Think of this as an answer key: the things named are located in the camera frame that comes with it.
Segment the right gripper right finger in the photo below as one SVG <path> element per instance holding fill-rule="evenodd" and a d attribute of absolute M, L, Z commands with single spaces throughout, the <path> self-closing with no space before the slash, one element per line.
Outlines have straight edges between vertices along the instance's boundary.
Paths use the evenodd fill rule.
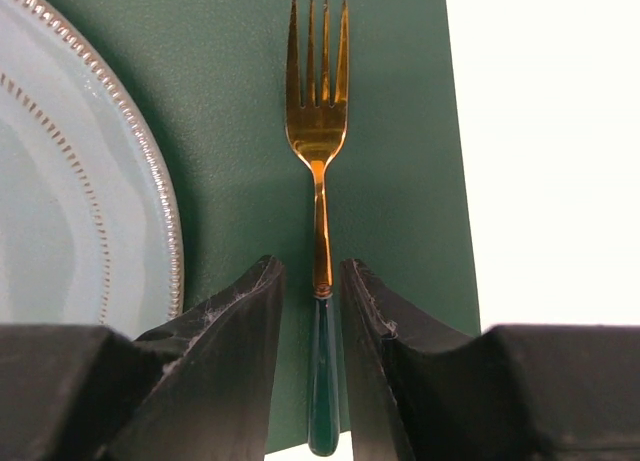
<path fill-rule="evenodd" d="M 639 331 L 498 325 L 471 337 L 344 261 L 358 460 L 635 460 Z"/>

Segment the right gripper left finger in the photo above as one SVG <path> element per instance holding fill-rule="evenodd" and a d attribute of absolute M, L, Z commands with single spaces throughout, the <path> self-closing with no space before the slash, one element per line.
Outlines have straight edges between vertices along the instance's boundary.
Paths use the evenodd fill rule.
<path fill-rule="evenodd" d="M 178 318 L 1 329 L 5 460 L 260 460 L 285 268 L 265 256 Z"/>

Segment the teal round plate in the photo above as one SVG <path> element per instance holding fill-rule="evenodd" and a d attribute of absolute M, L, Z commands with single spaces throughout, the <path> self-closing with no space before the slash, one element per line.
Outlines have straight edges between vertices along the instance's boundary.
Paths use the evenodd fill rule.
<path fill-rule="evenodd" d="M 180 315 L 178 204 L 139 109 L 46 0 L 1 0 L 1 319 L 136 337 Z"/>

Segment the gold fork green handle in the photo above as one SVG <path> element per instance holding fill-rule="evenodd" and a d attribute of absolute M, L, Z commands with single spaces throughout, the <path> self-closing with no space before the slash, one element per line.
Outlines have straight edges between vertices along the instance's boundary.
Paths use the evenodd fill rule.
<path fill-rule="evenodd" d="M 309 168 L 314 188 L 313 323 L 310 342 L 307 444 L 331 456 L 340 436 L 337 338 L 328 222 L 326 172 L 344 145 L 348 128 L 349 10 L 342 2 L 336 76 L 329 56 L 329 5 L 323 5 L 321 70 L 315 71 L 315 3 L 309 4 L 306 80 L 301 80 L 297 1 L 291 1 L 285 76 L 286 135 Z"/>

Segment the dark green placemat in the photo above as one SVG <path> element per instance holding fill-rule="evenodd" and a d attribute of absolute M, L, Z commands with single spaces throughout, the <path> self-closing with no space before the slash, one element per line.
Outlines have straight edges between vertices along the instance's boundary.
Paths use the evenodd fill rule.
<path fill-rule="evenodd" d="M 185 303 L 263 255 L 286 267 L 269 451 L 306 442 L 311 176 L 284 129 L 289 13 L 350 16 L 346 142 L 327 175 L 332 256 L 480 329 L 446 0 L 47 0 L 147 121 L 178 199 Z"/>

